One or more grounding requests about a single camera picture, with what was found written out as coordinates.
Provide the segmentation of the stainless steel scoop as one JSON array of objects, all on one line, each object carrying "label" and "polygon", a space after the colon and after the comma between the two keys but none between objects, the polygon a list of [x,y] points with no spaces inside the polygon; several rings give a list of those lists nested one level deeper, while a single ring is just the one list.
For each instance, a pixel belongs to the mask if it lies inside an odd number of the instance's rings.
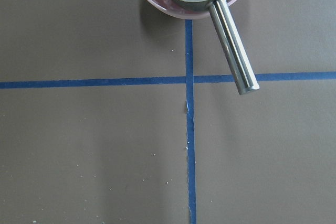
[{"label": "stainless steel scoop", "polygon": [[228,7],[229,0],[173,0],[192,11],[208,11],[240,95],[260,88]]}]

